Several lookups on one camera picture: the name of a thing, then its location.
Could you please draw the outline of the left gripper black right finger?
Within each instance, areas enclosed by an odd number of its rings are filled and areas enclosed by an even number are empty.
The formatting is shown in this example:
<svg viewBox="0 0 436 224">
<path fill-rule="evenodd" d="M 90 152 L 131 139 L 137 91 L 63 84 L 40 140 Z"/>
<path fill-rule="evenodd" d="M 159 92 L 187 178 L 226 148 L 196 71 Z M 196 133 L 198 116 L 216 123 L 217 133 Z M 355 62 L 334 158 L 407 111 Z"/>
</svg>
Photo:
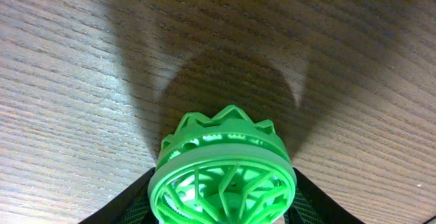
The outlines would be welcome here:
<svg viewBox="0 0 436 224">
<path fill-rule="evenodd" d="M 284 214 L 285 224 L 363 224 L 303 173 L 294 168 L 297 186 L 292 205 Z"/>
</svg>

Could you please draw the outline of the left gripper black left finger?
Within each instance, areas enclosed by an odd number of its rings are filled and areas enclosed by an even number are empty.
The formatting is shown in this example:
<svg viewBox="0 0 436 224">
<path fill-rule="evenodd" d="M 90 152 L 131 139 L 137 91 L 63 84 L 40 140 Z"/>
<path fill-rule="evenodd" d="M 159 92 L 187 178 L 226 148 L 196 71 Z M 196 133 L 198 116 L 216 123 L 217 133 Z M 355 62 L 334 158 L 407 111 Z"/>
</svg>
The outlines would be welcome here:
<svg viewBox="0 0 436 224">
<path fill-rule="evenodd" d="M 152 167 L 103 208 L 82 220 L 79 224 L 158 224 L 159 221 L 151 210 L 147 194 L 147 187 L 154 173 L 155 168 Z"/>
</svg>

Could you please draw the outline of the green spinning top toy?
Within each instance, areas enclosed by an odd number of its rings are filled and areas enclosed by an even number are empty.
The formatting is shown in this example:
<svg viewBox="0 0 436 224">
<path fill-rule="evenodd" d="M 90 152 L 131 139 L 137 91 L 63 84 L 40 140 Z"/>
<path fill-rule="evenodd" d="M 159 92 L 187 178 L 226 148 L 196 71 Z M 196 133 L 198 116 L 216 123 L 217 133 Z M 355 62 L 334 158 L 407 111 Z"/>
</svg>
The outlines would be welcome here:
<svg viewBox="0 0 436 224">
<path fill-rule="evenodd" d="M 182 117 L 161 142 L 148 196 L 161 223 L 274 223 L 296 187 L 274 123 L 230 105 L 213 117 Z"/>
</svg>

